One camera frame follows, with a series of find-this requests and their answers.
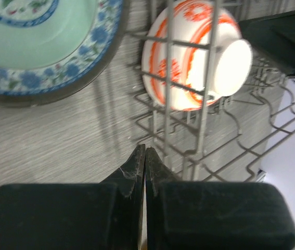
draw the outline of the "blue floral rim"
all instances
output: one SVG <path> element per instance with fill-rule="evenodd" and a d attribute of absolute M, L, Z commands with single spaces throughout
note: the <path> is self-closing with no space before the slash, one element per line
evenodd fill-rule
<path fill-rule="evenodd" d="M 26 96 L 61 89 L 91 71 L 102 59 L 119 27 L 123 0 L 99 0 L 96 20 L 84 42 L 69 57 L 46 68 L 0 68 L 0 95 Z"/>
<path fill-rule="evenodd" d="M 36 26 L 39 25 L 43 22 L 45 22 L 46 20 L 49 19 L 49 17 L 52 16 L 52 14 L 55 12 L 57 6 L 58 6 L 59 0 L 53 0 L 51 6 L 49 7 L 49 9 L 40 17 L 33 19 L 33 20 L 28 20 L 28 21 L 17 21 L 11 18 L 6 18 L 0 15 L 0 22 L 5 23 L 7 25 L 10 26 L 17 26 L 17 27 L 21 27 L 21 28 L 29 28 L 32 26 Z"/>

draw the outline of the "white bowl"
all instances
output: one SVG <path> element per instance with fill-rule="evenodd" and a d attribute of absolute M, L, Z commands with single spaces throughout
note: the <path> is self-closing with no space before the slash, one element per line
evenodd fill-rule
<path fill-rule="evenodd" d="M 211 31 L 213 5 L 203 0 L 181 0 L 174 3 L 173 39 L 185 42 L 207 44 Z M 148 35 L 166 37 L 167 9 L 152 25 Z M 229 96 L 238 91 L 248 76 L 252 52 L 250 45 L 241 39 L 241 33 L 231 14 L 221 9 L 216 34 L 217 53 L 213 82 L 209 94 L 215 103 L 221 96 Z M 208 51 L 192 47 L 174 45 L 172 49 L 172 81 L 196 90 L 204 89 L 204 65 Z M 146 41 L 143 50 L 142 70 L 165 77 L 166 44 Z M 159 105 L 165 103 L 165 84 L 144 75 L 144 85 L 153 100 Z M 175 110 L 196 110 L 201 107 L 202 97 L 177 87 L 171 88 L 171 107 Z"/>

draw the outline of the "dish rack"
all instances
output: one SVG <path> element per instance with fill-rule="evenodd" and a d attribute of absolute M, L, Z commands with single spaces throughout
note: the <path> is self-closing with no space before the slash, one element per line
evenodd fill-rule
<path fill-rule="evenodd" d="M 243 88 L 234 96 L 222 97 L 217 104 L 207 106 L 203 102 L 202 108 L 198 111 L 173 111 L 170 108 L 170 87 L 185 89 L 208 99 L 208 90 L 213 77 L 210 65 L 213 64 L 216 52 L 215 34 L 221 7 L 229 10 L 237 21 L 248 18 L 259 17 L 259 11 L 252 11 L 254 5 L 262 0 L 215 0 L 212 18 L 212 30 L 210 42 L 206 45 L 198 45 L 172 40 L 173 29 L 173 0 L 166 0 L 168 6 L 167 37 L 158 38 L 147 36 L 146 30 L 128 31 L 128 34 L 140 40 L 152 40 L 166 43 L 167 46 L 167 69 L 166 77 L 143 72 L 140 65 L 133 65 L 133 70 L 141 75 L 147 74 L 166 82 L 165 107 L 158 106 L 151 101 L 145 91 L 135 92 L 133 97 L 140 104 L 148 107 L 149 112 L 135 117 L 135 124 L 144 131 L 144 135 L 137 138 L 137 143 L 150 142 L 151 146 L 158 150 L 163 156 L 163 162 L 172 171 L 181 176 L 184 180 L 203 181 L 232 181 L 223 176 L 224 172 L 231 172 L 241 165 L 242 173 L 240 181 L 258 181 L 260 161 L 263 157 L 273 151 L 283 142 L 287 141 L 295 134 L 295 93 L 290 87 L 287 77 L 272 66 L 268 59 L 254 52 L 254 60 L 251 73 Z M 157 0 L 148 1 L 150 5 L 150 22 L 153 23 L 158 14 Z M 267 1 L 265 5 L 265 16 L 284 13 L 295 10 L 295 1 L 275 0 Z M 170 80 L 170 61 L 172 57 L 172 46 L 197 47 L 208 49 L 208 59 L 204 70 L 205 91 L 196 91 L 189 87 L 182 86 Z M 288 95 L 288 104 L 279 108 L 280 100 L 284 95 Z M 282 113 L 289 113 L 289 119 L 283 122 L 276 122 L 276 117 Z M 264 121 L 267 132 L 261 137 L 256 136 L 249 144 L 246 138 L 251 134 L 259 134 L 257 131 L 246 129 L 247 120 L 243 117 L 252 118 L 259 114 L 257 121 Z M 223 137 L 211 143 L 209 132 L 216 130 L 218 124 L 226 123 L 223 132 L 216 138 Z M 218 161 L 225 148 L 231 148 L 233 152 L 226 161 Z"/>

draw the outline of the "blue floral pattern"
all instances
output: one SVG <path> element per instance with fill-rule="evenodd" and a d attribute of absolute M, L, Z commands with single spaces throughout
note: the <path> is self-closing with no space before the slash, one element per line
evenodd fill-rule
<path fill-rule="evenodd" d="M 28 28 L 45 22 L 55 12 L 59 0 L 0 0 L 0 22 Z"/>
<path fill-rule="evenodd" d="M 45 68 L 0 68 L 0 94 L 32 95 L 75 82 L 100 61 L 117 31 L 123 0 L 98 0 L 96 19 L 86 39 L 69 57 Z"/>

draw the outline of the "black object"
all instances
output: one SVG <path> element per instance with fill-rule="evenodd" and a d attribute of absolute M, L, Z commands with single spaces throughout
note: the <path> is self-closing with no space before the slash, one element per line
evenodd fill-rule
<path fill-rule="evenodd" d="M 243 38 L 280 71 L 295 77 L 295 11 L 239 22 Z"/>
<path fill-rule="evenodd" d="M 0 249 L 139 249 L 145 176 L 150 250 L 295 246 L 273 186 L 183 182 L 140 145 L 99 184 L 0 187 Z"/>

